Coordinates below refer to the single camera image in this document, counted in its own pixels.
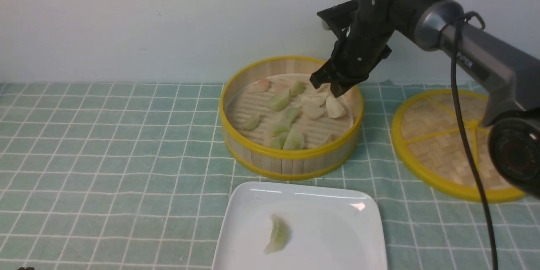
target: green checkered tablecloth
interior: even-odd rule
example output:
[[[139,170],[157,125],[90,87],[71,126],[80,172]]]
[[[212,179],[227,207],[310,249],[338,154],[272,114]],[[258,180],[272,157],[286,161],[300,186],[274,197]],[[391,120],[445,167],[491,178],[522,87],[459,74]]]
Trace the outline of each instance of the green checkered tablecloth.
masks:
[[[224,145],[222,88],[0,85],[0,269],[209,269],[229,195],[243,182],[266,180]],[[419,181],[390,145],[393,112],[430,88],[362,84],[355,153],[301,184],[375,198],[392,270],[488,269],[481,206]],[[500,268],[538,269],[540,202],[525,198],[491,211]]]

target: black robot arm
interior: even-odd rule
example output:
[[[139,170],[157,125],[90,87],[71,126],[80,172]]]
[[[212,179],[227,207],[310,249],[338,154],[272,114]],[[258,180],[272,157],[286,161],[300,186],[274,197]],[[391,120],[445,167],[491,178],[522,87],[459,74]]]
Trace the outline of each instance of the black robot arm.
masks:
[[[315,88],[330,83],[338,97],[367,80],[391,50],[397,30],[425,51],[454,53],[453,0],[351,0],[318,12],[337,41],[330,59],[310,78]],[[526,193],[540,197],[540,60],[465,23],[457,64],[489,93],[482,125],[492,126],[491,159],[498,172]]]

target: yellow rim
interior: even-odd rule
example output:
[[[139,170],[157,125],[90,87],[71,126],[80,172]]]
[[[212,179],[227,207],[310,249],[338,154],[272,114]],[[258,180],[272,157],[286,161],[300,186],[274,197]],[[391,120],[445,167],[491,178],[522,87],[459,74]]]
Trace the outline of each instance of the yellow rim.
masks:
[[[227,120],[227,117],[225,116],[224,111],[224,104],[223,104],[223,98],[225,92],[227,92],[229,85],[235,81],[235,79],[241,75],[242,73],[246,72],[250,68],[253,68],[254,66],[258,66],[260,64],[270,62],[270,61],[276,61],[276,60],[283,60],[283,59],[298,59],[298,60],[307,60],[307,61],[313,61],[318,64],[324,64],[323,61],[318,59],[313,59],[309,57],[302,57],[302,56],[283,56],[283,57],[274,57],[274,58],[268,58],[264,59],[258,62],[255,62],[254,64],[250,64],[247,67],[243,68],[238,72],[231,80],[225,85],[225,88],[223,89],[223,92],[221,93],[221,98],[219,101],[219,117],[221,119],[222,128],[228,132],[228,134],[235,139],[238,143],[243,145],[244,147],[247,147],[251,151],[254,151],[260,155],[273,157],[273,158],[280,158],[280,159],[305,159],[305,158],[314,158],[318,157],[324,154],[327,154],[330,151],[333,151],[334,149],[339,148],[342,146],[346,141],[348,141],[351,137],[354,136],[355,132],[360,127],[360,122],[362,122],[363,116],[364,116],[364,101],[362,98],[362,94],[360,93],[360,89],[358,89],[357,86],[353,87],[353,91],[355,94],[359,96],[360,100],[360,113],[358,119],[354,122],[353,126],[345,132],[341,137],[337,138],[335,141],[332,141],[328,145],[324,145],[321,147],[313,148],[313,149],[307,149],[302,151],[283,151],[283,150],[277,150],[277,149],[271,149],[268,147],[265,147],[263,145],[259,145],[258,143],[253,143],[253,141],[250,141],[249,139],[242,136],[233,126],[231,123]]]
[[[227,147],[229,152],[231,152],[233,157],[239,163],[241,163],[244,167],[248,168],[249,170],[251,170],[252,172],[254,172],[256,174],[259,174],[260,176],[264,176],[264,177],[268,177],[268,178],[276,179],[276,180],[284,180],[284,181],[307,180],[307,179],[317,178],[317,177],[326,175],[326,174],[332,172],[333,170],[335,170],[336,168],[338,168],[339,166],[341,166],[345,161],[347,161],[347,159],[349,159],[349,157],[351,157],[351,154],[353,154],[354,148],[356,147],[356,146],[353,146],[353,148],[349,152],[347,152],[347,155],[345,156],[345,158],[343,158],[343,160],[340,160],[340,161],[336,162],[335,164],[329,166],[328,168],[318,170],[318,171],[312,172],[312,173],[307,173],[307,174],[288,175],[288,174],[279,174],[279,173],[274,173],[274,172],[268,172],[267,170],[263,170],[261,168],[255,167],[254,165],[250,164],[249,162],[246,162],[245,160],[243,160],[233,149],[231,149],[227,139],[224,139],[224,141],[225,141],[225,146]]]
[[[420,99],[427,99],[430,102],[436,103],[431,96],[433,95],[441,95],[441,94],[451,94],[451,90],[449,89],[437,89],[432,91],[426,91],[424,93],[420,93],[418,95],[415,95],[409,99],[407,99],[396,111],[394,120],[392,122],[392,142],[394,144],[394,149],[403,161],[403,163],[415,174],[418,178],[426,182],[426,184],[434,187],[435,189],[446,193],[448,195],[451,195],[453,197],[457,197],[459,199],[464,199],[468,201],[475,201],[480,202],[480,195],[478,193],[477,189],[472,189],[469,187],[465,187],[463,185],[457,184],[455,182],[452,182],[450,180],[447,180],[445,178],[440,177],[436,173],[432,172],[430,169],[426,168],[407,148],[407,143],[414,141],[405,141],[403,139],[403,136],[401,135],[401,120],[403,119],[403,115],[409,107],[411,107],[414,103],[419,101]],[[478,97],[487,100],[487,97],[484,95],[481,95],[479,93],[471,92],[471,91],[459,91],[459,95],[469,95],[472,97]],[[443,107],[445,111],[451,113],[452,111],[446,107],[444,107],[441,104],[437,104],[438,107]],[[477,130],[478,127],[476,124],[472,122],[465,122],[465,124],[469,125],[472,130]],[[447,130],[444,132],[437,133],[436,135],[442,135],[442,134],[448,134],[457,132],[456,130]],[[472,138],[474,143],[476,143],[476,136]],[[475,155],[475,162],[478,164],[478,147],[476,145],[473,147],[473,154]],[[504,190],[486,190],[486,196],[488,198],[488,201],[490,203],[505,203],[508,201],[513,201],[516,199],[519,199],[521,197],[525,196],[525,193],[522,193],[518,189],[511,188],[511,189],[504,189]]]

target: bamboo steamer lid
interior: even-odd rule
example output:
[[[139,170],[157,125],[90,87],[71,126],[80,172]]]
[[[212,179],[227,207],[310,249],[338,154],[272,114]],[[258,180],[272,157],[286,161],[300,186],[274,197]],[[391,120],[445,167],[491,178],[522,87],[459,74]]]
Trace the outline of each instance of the bamboo steamer lid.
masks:
[[[494,168],[488,152],[489,130],[480,127],[487,98],[459,91],[467,139],[490,203],[524,196]],[[454,112],[451,90],[426,91],[405,101],[392,125],[394,149],[403,163],[428,185],[459,199],[480,201]]]

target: white wall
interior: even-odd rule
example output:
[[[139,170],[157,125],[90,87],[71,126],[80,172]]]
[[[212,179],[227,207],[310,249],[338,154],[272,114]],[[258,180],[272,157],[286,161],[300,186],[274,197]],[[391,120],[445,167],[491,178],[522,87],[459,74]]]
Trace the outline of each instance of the white wall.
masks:
[[[326,59],[316,12],[348,0],[0,0],[0,82],[226,81],[259,59]],[[457,0],[540,57],[538,0]],[[449,59],[401,34],[372,80],[447,82]]]

